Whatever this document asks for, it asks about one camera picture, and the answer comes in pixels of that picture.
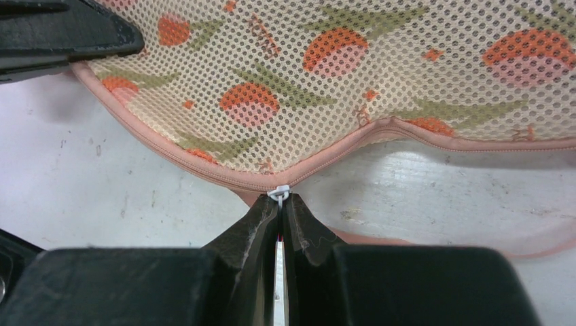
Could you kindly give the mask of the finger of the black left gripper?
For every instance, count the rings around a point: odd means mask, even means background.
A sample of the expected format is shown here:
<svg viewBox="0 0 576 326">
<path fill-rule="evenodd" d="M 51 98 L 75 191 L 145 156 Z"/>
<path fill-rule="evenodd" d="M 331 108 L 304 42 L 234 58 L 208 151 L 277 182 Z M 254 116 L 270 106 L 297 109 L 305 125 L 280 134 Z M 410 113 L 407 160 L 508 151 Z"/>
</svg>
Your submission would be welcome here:
<svg viewBox="0 0 576 326">
<path fill-rule="evenodd" d="M 2 1 L 1 83 L 140 52 L 140 30 L 96 1 Z"/>
</svg>

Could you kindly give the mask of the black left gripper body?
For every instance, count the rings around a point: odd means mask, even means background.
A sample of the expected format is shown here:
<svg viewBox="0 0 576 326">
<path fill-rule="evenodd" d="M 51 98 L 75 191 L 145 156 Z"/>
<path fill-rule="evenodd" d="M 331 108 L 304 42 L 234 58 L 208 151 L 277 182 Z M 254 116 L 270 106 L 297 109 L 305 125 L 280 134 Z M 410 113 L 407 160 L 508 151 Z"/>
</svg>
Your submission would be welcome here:
<svg viewBox="0 0 576 326">
<path fill-rule="evenodd" d="M 24 269 L 43 251 L 1 230 L 1 304 L 7 301 Z"/>
</svg>

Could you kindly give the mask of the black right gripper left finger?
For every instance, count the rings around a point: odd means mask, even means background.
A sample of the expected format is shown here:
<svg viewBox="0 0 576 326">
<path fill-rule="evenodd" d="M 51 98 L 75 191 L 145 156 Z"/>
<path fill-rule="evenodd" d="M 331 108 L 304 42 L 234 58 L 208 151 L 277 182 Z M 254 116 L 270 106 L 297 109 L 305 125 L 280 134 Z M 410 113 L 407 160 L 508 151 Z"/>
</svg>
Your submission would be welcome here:
<svg viewBox="0 0 576 326">
<path fill-rule="evenodd" d="M 278 202 L 260 195 L 203 246 L 216 256 L 205 325 L 273 325 Z"/>
</svg>

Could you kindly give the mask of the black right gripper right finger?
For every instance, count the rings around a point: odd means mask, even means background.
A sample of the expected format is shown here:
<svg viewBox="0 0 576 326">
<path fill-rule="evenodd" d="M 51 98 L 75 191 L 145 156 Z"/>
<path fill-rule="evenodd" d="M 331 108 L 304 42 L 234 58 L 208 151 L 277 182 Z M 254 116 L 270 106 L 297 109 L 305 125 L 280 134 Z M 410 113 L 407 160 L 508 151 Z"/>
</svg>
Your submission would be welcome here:
<svg viewBox="0 0 576 326">
<path fill-rule="evenodd" d="M 348 245 L 320 222 L 302 197 L 283 203 L 285 297 L 288 325 L 355 325 Z"/>
</svg>

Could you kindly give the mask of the floral padded bra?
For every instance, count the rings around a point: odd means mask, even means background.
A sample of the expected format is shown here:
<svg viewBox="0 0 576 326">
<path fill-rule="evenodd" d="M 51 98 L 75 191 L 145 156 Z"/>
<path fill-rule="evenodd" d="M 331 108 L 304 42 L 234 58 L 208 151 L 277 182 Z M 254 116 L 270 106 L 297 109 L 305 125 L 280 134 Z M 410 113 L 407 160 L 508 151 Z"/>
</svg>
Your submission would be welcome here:
<svg viewBox="0 0 576 326">
<path fill-rule="evenodd" d="M 133 136 L 246 202 L 372 143 L 575 148 L 574 1 L 105 1 L 138 54 L 72 66 Z"/>
</svg>

